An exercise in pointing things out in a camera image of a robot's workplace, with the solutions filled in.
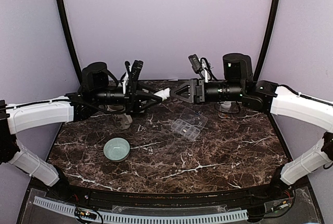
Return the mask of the clear plastic pill organizer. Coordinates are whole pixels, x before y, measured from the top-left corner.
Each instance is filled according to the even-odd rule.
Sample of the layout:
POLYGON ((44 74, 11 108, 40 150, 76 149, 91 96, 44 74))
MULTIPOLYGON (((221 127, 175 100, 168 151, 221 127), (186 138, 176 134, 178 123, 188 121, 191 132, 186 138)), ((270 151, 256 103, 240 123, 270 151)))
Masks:
POLYGON ((185 108, 180 117, 172 123, 171 129, 184 138, 194 141, 200 135, 207 121, 208 118, 202 114, 190 108, 185 108))

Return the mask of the white pill bottle orange label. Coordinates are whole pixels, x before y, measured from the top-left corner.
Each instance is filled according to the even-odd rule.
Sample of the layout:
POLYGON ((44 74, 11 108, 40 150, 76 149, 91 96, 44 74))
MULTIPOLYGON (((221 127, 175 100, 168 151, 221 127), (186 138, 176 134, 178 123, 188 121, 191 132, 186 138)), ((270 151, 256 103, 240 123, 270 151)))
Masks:
POLYGON ((230 113, 232 103, 230 101, 222 102, 219 106, 218 116, 220 118, 227 118, 230 113))

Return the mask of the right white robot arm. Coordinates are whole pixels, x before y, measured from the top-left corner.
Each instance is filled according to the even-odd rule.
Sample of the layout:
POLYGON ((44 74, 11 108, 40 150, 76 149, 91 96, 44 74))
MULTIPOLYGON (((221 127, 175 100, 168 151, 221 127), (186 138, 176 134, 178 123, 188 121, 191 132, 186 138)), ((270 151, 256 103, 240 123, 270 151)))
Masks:
POLYGON ((246 79, 210 82, 190 79, 172 89, 170 95, 191 104, 240 102, 257 112, 295 118, 325 130, 317 144, 276 170, 275 178, 265 189, 270 200, 284 194, 286 186, 332 162, 332 102, 298 93, 287 85, 246 79))

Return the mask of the small white vial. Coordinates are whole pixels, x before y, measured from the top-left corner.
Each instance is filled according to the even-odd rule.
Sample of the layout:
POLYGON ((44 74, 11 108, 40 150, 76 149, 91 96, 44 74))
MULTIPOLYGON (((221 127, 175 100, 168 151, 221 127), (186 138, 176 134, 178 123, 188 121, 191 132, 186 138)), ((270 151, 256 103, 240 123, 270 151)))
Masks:
POLYGON ((154 95, 160 97, 162 99, 162 101, 165 101, 168 98, 170 98, 170 88, 168 87, 166 89, 160 90, 160 91, 154 93, 154 95))

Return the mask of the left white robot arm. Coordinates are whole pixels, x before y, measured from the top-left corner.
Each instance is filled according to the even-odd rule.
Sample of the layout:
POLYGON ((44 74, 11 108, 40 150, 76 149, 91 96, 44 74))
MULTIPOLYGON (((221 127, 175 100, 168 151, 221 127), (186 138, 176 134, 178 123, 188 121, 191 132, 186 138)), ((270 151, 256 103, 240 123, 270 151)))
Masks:
POLYGON ((170 90, 148 88, 71 93, 45 101, 7 105, 1 101, 1 163, 9 163, 53 189, 62 201, 73 197, 73 189, 61 169, 26 148, 17 133, 54 123, 79 122, 100 111, 110 115, 141 113, 168 99, 170 90))

